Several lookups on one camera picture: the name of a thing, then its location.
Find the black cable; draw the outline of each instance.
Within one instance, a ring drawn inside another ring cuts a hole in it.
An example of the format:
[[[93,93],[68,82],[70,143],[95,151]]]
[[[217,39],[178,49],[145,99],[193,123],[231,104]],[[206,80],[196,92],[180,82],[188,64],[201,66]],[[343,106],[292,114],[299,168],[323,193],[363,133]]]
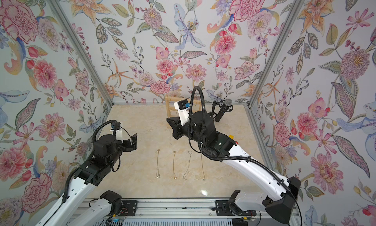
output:
[[[47,219],[47,221],[42,226],[46,225],[46,223],[52,218],[52,216],[54,216],[54,214],[60,209],[61,205],[63,205],[63,202],[60,204],[60,206],[57,208],[57,210],[55,210],[55,212]]]
[[[188,138],[188,142],[189,142],[189,146],[193,149],[193,151],[195,151],[196,153],[201,153],[201,152],[199,152],[199,151],[196,151],[196,150],[192,147],[192,145],[191,145],[191,139]]]
[[[99,198],[95,198],[95,199],[91,200],[91,201],[89,202],[89,207],[91,207],[90,203],[91,203],[92,201],[97,201],[98,199],[99,199]]]
[[[205,126],[205,122],[206,122],[206,114],[205,114],[205,99],[204,99],[204,94],[202,93],[202,90],[200,87],[198,86],[195,86],[192,90],[192,95],[195,94],[195,91],[198,90],[199,91],[199,94],[200,94],[200,100],[201,100],[201,110],[202,110],[202,128],[201,128],[201,132],[199,134],[199,137],[197,138],[197,146],[199,147],[199,150],[200,152],[207,158],[209,158],[210,160],[213,160],[213,161],[227,161],[227,160],[243,160],[243,161],[247,161],[247,162],[252,162],[260,167],[262,167],[264,170],[266,170],[282,187],[284,187],[287,191],[290,191],[290,188],[271,170],[269,169],[267,166],[265,166],[264,164],[262,164],[261,162],[253,159],[253,158],[248,158],[248,157],[242,157],[242,156],[229,156],[229,157],[221,157],[221,158],[217,158],[217,157],[211,157],[209,154],[206,154],[206,153],[203,153],[202,152],[202,147],[201,147],[201,139],[202,139],[202,136],[206,130],[206,126]],[[193,105],[193,99],[194,97],[191,96],[191,106],[190,106],[190,110],[189,110],[189,124],[188,124],[188,130],[190,130],[190,122],[191,122],[191,114],[192,114],[192,105]]]

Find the green leaf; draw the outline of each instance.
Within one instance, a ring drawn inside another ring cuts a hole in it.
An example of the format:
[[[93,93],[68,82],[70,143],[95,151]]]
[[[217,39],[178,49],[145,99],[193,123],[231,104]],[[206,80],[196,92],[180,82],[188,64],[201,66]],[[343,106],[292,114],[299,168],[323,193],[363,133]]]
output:
[[[323,65],[320,65],[319,67],[322,69],[329,70],[332,73],[339,74],[341,72],[340,65],[340,61],[329,61]]]
[[[307,190],[309,191],[309,193],[311,193],[314,197],[319,197],[321,195],[325,195],[325,193],[323,193],[319,188],[317,188],[316,186],[310,186],[307,188]]]
[[[73,129],[67,124],[67,134],[72,137],[73,136]]]
[[[161,3],[156,2],[156,3],[154,3],[154,6],[155,6],[155,8],[157,8],[157,10],[166,13]]]
[[[328,55],[330,55],[334,50],[335,50],[335,48],[327,48],[327,49],[325,49],[322,53],[320,53],[319,55],[320,55],[320,56],[328,56]]]
[[[146,22],[142,22],[138,27],[137,27],[137,30],[136,30],[136,33],[141,33],[142,31],[146,31],[146,30],[149,30],[151,29],[152,27],[150,27],[150,25],[148,25]]]
[[[121,17],[127,18],[129,16],[127,9],[125,9],[125,7],[121,6],[120,4],[112,4],[112,6]]]
[[[25,4],[27,6],[35,6],[38,3],[38,0],[26,0]]]
[[[134,84],[134,82],[129,83],[129,84],[127,85],[127,89],[132,88],[133,84]]]

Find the orange lily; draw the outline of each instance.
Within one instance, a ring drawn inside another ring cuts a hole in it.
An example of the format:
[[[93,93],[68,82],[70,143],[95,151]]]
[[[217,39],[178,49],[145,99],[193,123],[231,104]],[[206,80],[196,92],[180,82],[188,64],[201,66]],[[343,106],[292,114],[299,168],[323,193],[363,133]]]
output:
[[[128,71],[119,72],[119,68],[117,67],[117,64],[116,64],[115,60],[114,60],[114,63],[115,63],[115,70],[116,70],[116,73],[111,74],[111,75],[108,77],[107,82],[110,81],[110,79],[115,79],[115,78],[117,78],[117,79],[118,79],[118,82],[120,82],[120,84],[119,84],[119,86],[118,86],[118,88],[119,88],[120,85],[121,85],[121,77],[129,78],[129,79],[134,79],[134,78],[130,78],[130,77],[128,77],[128,76],[123,75],[123,73],[126,73],[126,72],[128,72]]]
[[[283,74],[281,73],[281,76],[279,77],[278,81],[277,81],[274,85],[272,85],[271,83],[266,83],[266,84],[264,85],[264,87],[265,87],[265,86],[268,86],[268,89],[269,89],[269,91],[266,92],[266,93],[268,93],[268,94],[267,94],[266,96],[264,96],[264,98],[270,96],[271,93],[273,93],[273,94],[274,94],[274,100],[275,100],[275,102],[277,103],[277,99],[276,99],[276,91],[279,92],[279,90],[276,88],[276,86],[277,86],[277,84],[279,83],[279,81],[280,81],[282,75],[283,75]]]

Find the necklace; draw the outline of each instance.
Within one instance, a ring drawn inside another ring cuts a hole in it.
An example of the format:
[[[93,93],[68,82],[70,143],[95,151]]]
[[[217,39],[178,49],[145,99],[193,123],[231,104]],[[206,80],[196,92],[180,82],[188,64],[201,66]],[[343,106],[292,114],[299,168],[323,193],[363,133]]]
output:
[[[175,175],[175,154],[176,154],[176,151],[174,151],[174,160],[172,162],[172,171],[174,172],[174,179],[177,179],[176,175]]]
[[[161,177],[161,176],[159,175],[159,167],[158,167],[159,151],[160,151],[160,149],[158,149],[157,152],[156,152],[156,153],[158,153],[158,155],[157,155],[157,173],[155,174],[155,177],[156,177],[157,179]]]
[[[190,163],[191,163],[191,156],[192,156],[192,151],[191,152],[189,152],[188,151],[188,153],[189,153],[189,161],[188,161],[188,169],[187,169],[187,171],[185,172],[185,174],[183,175],[183,179],[185,179],[185,180],[187,180],[187,175],[188,175],[188,173],[189,173],[189,167],[190,167]]]

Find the blue flower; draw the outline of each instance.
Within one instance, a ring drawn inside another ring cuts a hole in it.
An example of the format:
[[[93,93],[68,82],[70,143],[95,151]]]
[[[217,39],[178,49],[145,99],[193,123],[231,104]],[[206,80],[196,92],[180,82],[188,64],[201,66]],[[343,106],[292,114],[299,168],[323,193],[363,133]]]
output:
[[[195,18],[194,20],[188,21],[187,25],[185,25],[184,23],[185,11],[182,8],[182,6],[175,3],[174,9],[175,9],[174,22],[178,27],[177,32],[183,36],[180,45],[175,46],[175,50],[183,50],[185,47],[185,43],[187,41],[190,41],[192,45],[194,45],[195,47],[198,47],[198,48],[204,47],[205,45],[202,44],[201,40],[194,37],[192,34],[192,33],[195,33],[196,29],[199,26],[199,22],[197,21],[197,18]]]
[[[88,117],[89,121],[88,121],[88,126],[86,124],[83,124],[80,126],[79,130],[84,132],[84,133],[88,133],[88,132],[94,132],[98,126],[100,125],[100,117],[99,119],[94,122],[94,120],[91,118],[91,117]]]
[[[55,160],[48,160],[48,163],[45,164],[45,166],[46,166],[45,170],[46,170],[47,175],[49,175],[49,176],[53,175],[57,164],[58,163]]]

